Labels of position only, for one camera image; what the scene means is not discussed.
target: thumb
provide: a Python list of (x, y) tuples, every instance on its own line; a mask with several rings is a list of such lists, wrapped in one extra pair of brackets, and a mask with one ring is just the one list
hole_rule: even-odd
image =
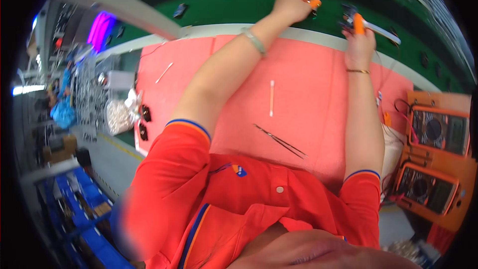
[(373, 32), (373, 30), (369, 28), (365, 29), (365, 35), (367, 36), (367, 39), (375, 40), (375, 33)]

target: cotton swab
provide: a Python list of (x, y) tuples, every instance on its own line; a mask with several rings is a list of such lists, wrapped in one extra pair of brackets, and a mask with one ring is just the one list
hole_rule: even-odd
[(163, 77), (164, 74), (166, 74), (166, 71), (173, 65), (173, 63), (170, 63), (169, 66), (164, 70), (163, 74), (161, 74), (161, 76), (159, 76), (158, 80), (156, 80), (155, 83), (158, 83), (161, 78)]
[(274, 112), (273, 112), (273, 109), (274, 109), (274, 85), (275, 85), (275, 82), (273, 80), (271, 80), (271, 105), (270, 105), (270, 108), (269, 108), (269, 116), (273, 116)]

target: tweezers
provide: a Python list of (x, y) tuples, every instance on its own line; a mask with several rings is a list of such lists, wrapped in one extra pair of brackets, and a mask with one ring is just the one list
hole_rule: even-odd
[(294, 150), (296, 150), (297, 152), (301, 153), (302, 155), (306, 156), (307, 158), (309, 156), (307, 156), (305, 153), (301, 152), (298, 148), (288, 144), (287, 142), (283, 141), (282, 139), (272, 135), (271, 133), (267, 132), (266, 130), (262, 129), (261, 127), (259, 127), (258, 125), (254, 124), (254, 126), (259, 129), (260, 131), (264, 132), (265, 134), (269, 135), (273, 140), (277, 141), (281, 146), (283, 146), (284, 148), (288, 149), (289, 151), (291, 151), (292, 153), (294, 153), (297, 157), (303, 159), (303, 157), (299, 154), (297, 154), (296, 152), (294, 152)]

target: gold bracelet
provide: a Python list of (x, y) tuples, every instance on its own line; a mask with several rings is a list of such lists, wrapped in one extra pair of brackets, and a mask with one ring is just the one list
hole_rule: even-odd
[(370, 74), (370, 71), (363, 70), (363, 69), (346, 69), (347, 72), (359, 72), (363, 74)]

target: hand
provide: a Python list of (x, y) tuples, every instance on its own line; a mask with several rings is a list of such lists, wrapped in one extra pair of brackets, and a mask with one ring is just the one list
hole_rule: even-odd
[(286, 21), (288, 25), (304, 20), (312, 11), (304, 0), (275, 0), (272, 15)]
[(342, 34), (348, 41), (345, 51), (345, 66), (347, 69), (368, 70), (375, 50), (375, 34), (365, 29), (365, 34), (351, 34), (343, 30)]

